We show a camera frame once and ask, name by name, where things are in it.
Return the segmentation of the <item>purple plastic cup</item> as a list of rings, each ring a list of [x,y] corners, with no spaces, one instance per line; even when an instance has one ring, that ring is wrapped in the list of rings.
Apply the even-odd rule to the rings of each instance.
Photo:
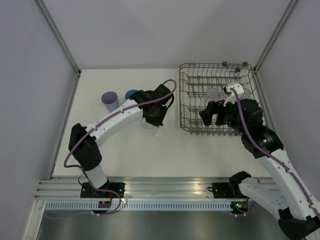
[[[105,92],[101,96],[101,101],[109,112],[113,112],[120,106],[118,95],[114,91]]]

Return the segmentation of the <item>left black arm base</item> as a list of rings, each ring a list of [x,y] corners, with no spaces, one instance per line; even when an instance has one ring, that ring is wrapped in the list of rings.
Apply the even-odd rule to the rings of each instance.
[[[87,199],[119,199],[124,197],[124,182],[107,182],[99,190],[94,189],[88,182],[82,184],[80,197]]]

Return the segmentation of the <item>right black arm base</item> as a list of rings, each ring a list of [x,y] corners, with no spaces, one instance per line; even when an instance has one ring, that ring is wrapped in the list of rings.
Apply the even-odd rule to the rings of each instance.
[[[211,184],[213,197],[215,199],[235,199],[236,196],[228,182],[214,182]]]

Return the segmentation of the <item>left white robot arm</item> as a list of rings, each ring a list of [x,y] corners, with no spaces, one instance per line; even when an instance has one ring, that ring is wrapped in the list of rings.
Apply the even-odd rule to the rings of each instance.
[[[174,91],[160,84],[155,90],[135,91],[105,118],[86,126],[75,124],[71,129],[69,153],[64,161],[64,167],[80,168],[92,184],[92,193],[98,198],[106,197],[109,185],[101,166],[103,157],[100,147],[124,127],[141,119],[154,127],[162,127],[173,102]]]

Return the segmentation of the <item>blue plastic cup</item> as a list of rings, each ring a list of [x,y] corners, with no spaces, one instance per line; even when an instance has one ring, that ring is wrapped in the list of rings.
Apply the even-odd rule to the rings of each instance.
[[[131,90],[127,91],[127,92],[125,93],[125,95],[124,95],[125,100],[129,100],[130,97],[131,97],[135,92],[137,92],[136,89],[131,89]]]

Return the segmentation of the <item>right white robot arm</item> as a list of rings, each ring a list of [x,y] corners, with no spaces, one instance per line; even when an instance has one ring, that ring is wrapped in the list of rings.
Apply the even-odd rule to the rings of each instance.
[[[281,195],[260,185],[245,171],[229,178],[228,192],[247,197],[271,213],[290,240],[311,237],[320,229],[320,203],[295,171],[277,134],[263,124],[263,110],[253,99],[240,104],[210,101],[199,115],[205,126],[216,116],[217,126],[228,125],[241,136],[244,148],[268,171]]]

